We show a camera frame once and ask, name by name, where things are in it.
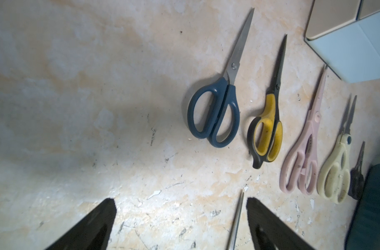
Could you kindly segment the teal plastic storage box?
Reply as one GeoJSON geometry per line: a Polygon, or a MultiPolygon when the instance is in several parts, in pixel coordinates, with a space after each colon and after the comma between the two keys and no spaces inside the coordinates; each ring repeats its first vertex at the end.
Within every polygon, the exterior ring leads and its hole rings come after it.
{"type": "Polygon", "coordinates": [[[370,168],[345,242],[346,250],[380,250],[380,164],[370,168]]]}

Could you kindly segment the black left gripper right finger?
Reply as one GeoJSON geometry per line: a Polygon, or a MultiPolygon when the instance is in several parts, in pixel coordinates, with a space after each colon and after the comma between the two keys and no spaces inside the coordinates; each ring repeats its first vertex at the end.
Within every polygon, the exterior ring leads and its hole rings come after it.
{"type": "Polygon", "coordinates": [[[246,208],[255,250],[313,249],[257,198],[247,198],[246,208]]]}

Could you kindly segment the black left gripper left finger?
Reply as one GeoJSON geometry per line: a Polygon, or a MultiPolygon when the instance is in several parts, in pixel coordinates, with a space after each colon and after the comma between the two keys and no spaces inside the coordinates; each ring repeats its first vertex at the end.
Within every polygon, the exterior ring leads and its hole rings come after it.
{"type": "Polygon", "coordinates": [[[105,250],[108,246],[117,209],[107,198],[67,233],[48,247],[49,250],[105,250]]]}

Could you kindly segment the dark blue handled scissors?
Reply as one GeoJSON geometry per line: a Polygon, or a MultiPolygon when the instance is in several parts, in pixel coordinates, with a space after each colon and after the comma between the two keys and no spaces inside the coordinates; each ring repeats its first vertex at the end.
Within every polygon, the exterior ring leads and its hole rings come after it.
{"type": "Polygon", "coordinates": [[[240,111],[236,97],[236,86],[234,86],[236,76],[240,67],[240,60],[246,45],[249,30],[251,27],[254,14],[254,8],[250,12],[243,24],[243,27],[233,46],[230,57],[222,76],[214,83],[201,87],[192,96],[187,110],[187,123],[190,132],[198,139],[207,138],[215,148],[228,146],[236,136],[240,124],[240,111]],[[198,131],[194,122],[195,107],[199,98],[210,92],[213,95],[213,101],[210,106],[204,127],[198,131]],[[225,112],[230,107],[232,110],[232,127],[229,135],[221,142],[218,141],[218,132],[222,124],[225,112]]]}

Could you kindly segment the small all black scissors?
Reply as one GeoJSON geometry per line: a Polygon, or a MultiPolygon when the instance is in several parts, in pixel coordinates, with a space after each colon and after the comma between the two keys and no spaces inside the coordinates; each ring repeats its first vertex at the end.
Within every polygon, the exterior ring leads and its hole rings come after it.
{"type": "Polygon", "coordinates": [[[365,141],[363,141],[356,166],[350,171],[350,188],[348,195],[355,200],[359,200],[362,197],[364,189],[364,176],[362,174],[362,163],[365,149],[365,141]]]}

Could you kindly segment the blue grey handled scissors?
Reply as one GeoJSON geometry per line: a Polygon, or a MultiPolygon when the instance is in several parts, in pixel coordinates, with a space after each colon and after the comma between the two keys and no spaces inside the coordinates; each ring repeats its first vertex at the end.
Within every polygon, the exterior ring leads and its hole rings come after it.
{"type": "Polygon", "coordinates": [[[229,235],[229,240],[228,240],[228,244],[226,248],[227,250],[235,249],[236,237],[237,237],[237,232],[238,232],[238,227],[239,227],[239,222],[240,222],[240,217],[241,217],[241,212],[242,212],[243,200],[244,200],[244,191],[241,191],[238,202],[237,202],[237,206],[236,206],[232,229],[229,235]]]}

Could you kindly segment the yellow black handled scissors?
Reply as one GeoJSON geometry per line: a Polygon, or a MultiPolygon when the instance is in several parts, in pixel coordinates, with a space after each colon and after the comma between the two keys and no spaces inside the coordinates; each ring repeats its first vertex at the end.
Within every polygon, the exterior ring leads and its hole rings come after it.
{"type": "Polygon", "coordinates": [[[283,141],[283,124],[279,117],[278,97],[281,87],[282,70],[285,59],[287,35],[278,52],[271,85],[265,97],[265,108],[255,117],[247,132],[247,145],[253,158],[252,167],[260,169],[264,162],[273,162],[280,152],[283,141]]]}

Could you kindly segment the cream kitchen scissors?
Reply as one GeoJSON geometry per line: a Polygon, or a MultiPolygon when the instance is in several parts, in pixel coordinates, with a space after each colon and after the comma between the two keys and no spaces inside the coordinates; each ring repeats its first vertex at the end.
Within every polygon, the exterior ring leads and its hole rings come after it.
{"type": "Polygon", "coordinates": [[[355,96],[352,105],[346,109],[346,117],[336,139],[334,148],[320,169],[317,191],[320,197],[340,204],[346,198],[350,188],[350,159],[352,136],[350,127],[353,122],[355,96]]]}

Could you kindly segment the pink kitchen scissors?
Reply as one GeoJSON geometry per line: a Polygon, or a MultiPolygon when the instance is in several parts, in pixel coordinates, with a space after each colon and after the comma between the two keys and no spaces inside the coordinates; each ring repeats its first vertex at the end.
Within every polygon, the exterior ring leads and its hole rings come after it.
{"type": "Polygon", "coordinates": [[[322,69],[303,130],[283,162],[279,188],[284,193],[291,193],[298,188],[301,193],[311,195],[315,190],[318,179],[318,132],[327,69],[327,65],[322,69]]]}

